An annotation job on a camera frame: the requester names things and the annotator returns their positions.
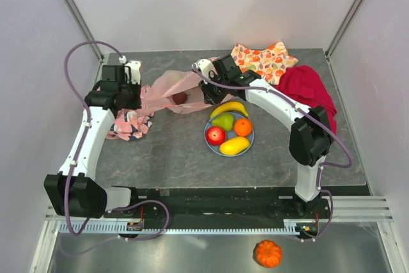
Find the orange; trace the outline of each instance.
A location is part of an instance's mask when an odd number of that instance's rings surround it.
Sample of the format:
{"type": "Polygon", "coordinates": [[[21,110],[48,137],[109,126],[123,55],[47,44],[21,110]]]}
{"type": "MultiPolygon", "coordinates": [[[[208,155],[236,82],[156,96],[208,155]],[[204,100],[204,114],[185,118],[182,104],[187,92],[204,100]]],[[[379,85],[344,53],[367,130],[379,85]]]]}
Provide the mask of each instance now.
{"type": "Polygon", "coordinates": [[[256,259],[260,265],[274,268],[281,263],[281,247],[270,240],[261,241],[256,247],[256,259]]]}
{"type": "Polygon", "coordinates": [[[253,125],[251,125],[251,121],[248,118],[240,118],[236,121],[233,129],[239,137],[247,137],[251,134],[253,125]]]}

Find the orange patterned cloth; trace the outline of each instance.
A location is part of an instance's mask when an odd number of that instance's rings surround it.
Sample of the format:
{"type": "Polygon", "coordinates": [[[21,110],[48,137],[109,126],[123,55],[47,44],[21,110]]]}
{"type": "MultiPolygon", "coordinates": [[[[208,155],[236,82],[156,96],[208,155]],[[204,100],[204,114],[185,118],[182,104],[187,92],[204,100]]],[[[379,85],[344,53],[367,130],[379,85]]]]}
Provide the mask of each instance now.
{"type": "Polygon", "coordinates": [[[280,77],[284,75],[287,68],[293,67],[298,62],[288,54],[282,42],[271,45],[263,51],[255,51],[236,44],[231,51],[231,56],[242,72],[253,70],[273,86],[279,84],[280,77]]]}

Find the orange pumpkin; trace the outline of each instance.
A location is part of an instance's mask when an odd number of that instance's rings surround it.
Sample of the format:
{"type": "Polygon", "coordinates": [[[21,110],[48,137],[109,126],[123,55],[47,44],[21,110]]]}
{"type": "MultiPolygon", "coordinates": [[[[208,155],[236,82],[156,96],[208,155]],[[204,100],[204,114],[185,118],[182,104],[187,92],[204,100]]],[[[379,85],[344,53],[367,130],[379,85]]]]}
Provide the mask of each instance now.
{"type": "Polygon", "coordinates": [[[270,240],[261,241],[256,247],[256,259],[260,265],[274,268],[281,263],[281,247],[270,240]]]}

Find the cable clip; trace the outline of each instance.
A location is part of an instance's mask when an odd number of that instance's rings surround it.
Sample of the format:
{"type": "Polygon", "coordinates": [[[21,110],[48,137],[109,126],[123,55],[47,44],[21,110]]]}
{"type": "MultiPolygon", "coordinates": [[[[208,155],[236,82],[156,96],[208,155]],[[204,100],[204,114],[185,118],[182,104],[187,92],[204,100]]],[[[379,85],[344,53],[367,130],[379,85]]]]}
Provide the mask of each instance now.
{"type": "Polygon", "coordinates": [[[127,62],[127,57],[125,56],[120,56],[120,63],[125,64],[127,62]]]}
{"type": "Polygon", "coordinates": [[[294,111],[298,112],[298,109],[301,109],[301,104],[299,104],[298,102],[295,102],[294,104],[294,111]]]}

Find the mango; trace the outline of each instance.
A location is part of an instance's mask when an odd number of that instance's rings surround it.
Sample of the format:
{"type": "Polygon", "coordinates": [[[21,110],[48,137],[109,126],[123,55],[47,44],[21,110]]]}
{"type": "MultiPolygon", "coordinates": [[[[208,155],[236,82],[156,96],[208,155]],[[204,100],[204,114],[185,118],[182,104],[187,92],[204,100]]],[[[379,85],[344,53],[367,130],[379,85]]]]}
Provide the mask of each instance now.
{"type": "Polygon", "coordinates": [[[250,146],[250,141],[246,137],[233,137],[222,143],[219,147],[223,155],[234,156],[244,151],[250,146]]]}

